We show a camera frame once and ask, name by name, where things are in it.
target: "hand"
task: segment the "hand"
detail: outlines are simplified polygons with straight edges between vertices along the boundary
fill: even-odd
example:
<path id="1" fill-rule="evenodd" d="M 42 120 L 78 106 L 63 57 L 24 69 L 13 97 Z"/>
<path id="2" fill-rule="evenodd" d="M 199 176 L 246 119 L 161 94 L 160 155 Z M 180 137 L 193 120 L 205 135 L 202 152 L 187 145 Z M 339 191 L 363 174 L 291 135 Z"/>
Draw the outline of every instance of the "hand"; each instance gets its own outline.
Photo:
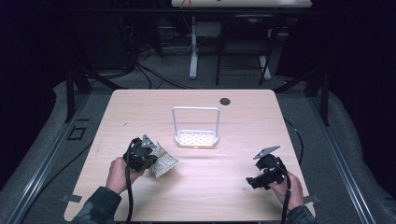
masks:
<path id="1" fill-rule="evenodd" d="M 301 182 L 298 179 L 298 177 L 289 172 L 288 174 L 290 177 L 290 188 L 291 188 L 290 200 L 288 205 L 288 210 L 290 211 L 295 207 L 304 205 L 304 195 L 303 195 L 303 188 L 301 187 Z M 286 198 L 286 191 L 288 190 L 286 178 L 280 184 L 274 182 L 269 184 L 268 186 L 274 191 L 276 197 L 283 204 Z"/>
<path id="2" fill-rule="evenodd" d="M 126 190 L 125 167 L 126 162 L 122 157 L 117 157 L 114 161 L 111 162 L 106 182 L 106 188 L 111 189 L 118 194 L 121 194 L 123 191 Z M 144 170 L 140 172 L 131 170 L 131 184 L 133 184 L 136 179 L 143 173 L 145 173 Z"/>

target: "person's left hand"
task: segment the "person's left hand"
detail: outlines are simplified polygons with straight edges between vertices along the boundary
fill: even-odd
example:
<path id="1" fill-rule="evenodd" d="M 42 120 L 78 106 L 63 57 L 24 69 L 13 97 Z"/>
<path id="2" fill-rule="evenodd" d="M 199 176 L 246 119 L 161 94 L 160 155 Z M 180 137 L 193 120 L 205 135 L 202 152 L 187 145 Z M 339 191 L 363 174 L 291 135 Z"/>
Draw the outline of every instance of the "person's left hand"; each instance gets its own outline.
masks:
<path id="1" fill-rule="evenodd" d="M 117 157 L 114 161 L 111 162 L 106 182 L 106 188 L 111 189 L 118 194 L 121 194 L 123 191 L 126 190 L 125 167 L 126 162 L 122 157 Z M 131 170 L 131 184 L 133 184 L 136 179 L 143 173 L 145 173 L 144 170 L 140 172 Z"/>

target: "gray carpet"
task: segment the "gray carpet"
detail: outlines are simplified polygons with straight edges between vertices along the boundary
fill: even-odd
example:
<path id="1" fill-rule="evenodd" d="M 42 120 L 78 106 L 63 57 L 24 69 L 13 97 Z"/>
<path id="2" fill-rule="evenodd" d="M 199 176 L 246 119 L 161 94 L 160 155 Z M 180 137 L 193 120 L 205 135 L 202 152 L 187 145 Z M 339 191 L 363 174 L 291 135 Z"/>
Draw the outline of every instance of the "gray carpet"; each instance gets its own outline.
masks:
<path id="1" fill-rule="evenodd" d="M 276 70 L 276 58 L 279 56 L 281 46 L 280 41 L 274 62 L 270 64 L 272 73 Z M 259 76 L 224 76 L 220 79 L 220 85 L 216 86 L 216 57 L 211 52 L 213 52 L 211 48 L 200 48 L 198 78 L 195 80 L 190 80 L 188 75 L 190 71 L 189 53 L 176 55 L 172 50 L 169 50 L 165 51 L 163 58 L 152 53 L 150 57 L 140 62 L 163 76 L 197 89 L 274 89 L 282 85 L 284 79 L 288 79 L 287 77 L 273 77 L 271 81 L 259 86 Z M 102 73 L 104 76 L 110 74 L 109 72 Z M 150 74 L 148 76 L 153 88 L 160 85 L 161 80 L 158 77 Z M 147 78 L 140 72 L 132 72 L 128 76 L 111 80 L 130 89 L 149 87 Z M 17 208 L 32 175 L 48 156 L 55 142 L 61 142 L 60 150 L 54 163 L 49 165 L 50 171 L 46 182 L 75 158 L 94 138 L 111 90 L 95 80 L 91 80 L 91 84 L 93 92 L 90 95 L 81 95 L 76 91 L 77 99 L 82 106 L 70 124 L 64 124 L 66 118 L 65 84 L 62 83 L 54 89 L 57 93 L 57 103 L 48 123 L 21 162 L 20 167 L 0 193 L 0 223 L 7 223 L 8 218 L 13 215 L 12 213 Z M 160 88 L 173 89 L 175 86 L 164 82 Z M 318 111 L 315 107 L 317 99 L 305 98 L 302 94 L 303 89 L 304 83 L 301 83 L 288 92 L 278 94 L 277 99 L 284 118 L 297 129 L 304 142 L 304 155 L 301 163 L 304 179 L 310 193 L 318 195 L 321 199 L 321 202 L 315 204 L 317 220 L 320 223 L 361 223 L 360 214 L 355 208 L 354 201 L 351 200 L 345 180 L 334 162 L 332 145 L 323 131 L 321 121 L 317 118 Z M 363 163 L 359 137 L 353 123 L 342 103 L 332 94 L 329 103 L 329 122 L 331 125 L 326 129 L 332 133 L 337 145 L 342 150 L 374 221 L 376 223 L 396 223 L 396 205 L 388 194 L 376 184 L 371 172 Z M 302 149 L 301 142 L 296 132 L 289 125 L 287 127 L 299 158 Z M 67 140 L 73 128 L 85 129 L 80 140 Z M 65 168 L 45 188 L 23 223 L 66 222 L 63 218 L 66 203 L 60 199 L 65 194 L 72 193 L 87 153 L 88 150 Z"/>

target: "black circular hole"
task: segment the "black circular hole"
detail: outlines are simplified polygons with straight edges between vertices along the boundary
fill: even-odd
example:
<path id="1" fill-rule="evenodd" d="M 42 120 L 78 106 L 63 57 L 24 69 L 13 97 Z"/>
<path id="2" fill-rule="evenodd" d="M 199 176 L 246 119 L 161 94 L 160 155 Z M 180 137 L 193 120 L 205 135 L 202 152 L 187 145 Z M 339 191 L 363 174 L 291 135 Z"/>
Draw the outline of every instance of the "black circular hole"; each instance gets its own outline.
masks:
<path id="1" fill-rule="evenodd" d="M 231 101 L 230 101 L 230 99 L 228 99 L 228 98 L 221 98 L 221 99 L 220 99 L 220 103 L 221 103 L 222 105 L 229 105 L 229 104 L 231 103 Z"/>

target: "sleeve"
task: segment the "sleeve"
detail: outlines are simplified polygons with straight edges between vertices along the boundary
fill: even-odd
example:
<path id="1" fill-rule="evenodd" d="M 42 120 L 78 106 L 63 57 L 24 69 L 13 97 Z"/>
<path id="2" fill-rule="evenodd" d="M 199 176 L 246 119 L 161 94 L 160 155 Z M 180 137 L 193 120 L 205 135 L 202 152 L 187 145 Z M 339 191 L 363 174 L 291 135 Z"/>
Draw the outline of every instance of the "sleeve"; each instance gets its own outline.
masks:
<path id="1" fill-rule="evenodd" d="M 113 223 L 114 214 L 121 202 L 121 196 L 111 189 L 100 187 L 84 203 L 72 223 Z"/>
<path id="2" fill-rule="evenodd" d="M 289 224 L 317 224 L 311 212 L 305 205 L 291 209 L 288 213 Z"/>

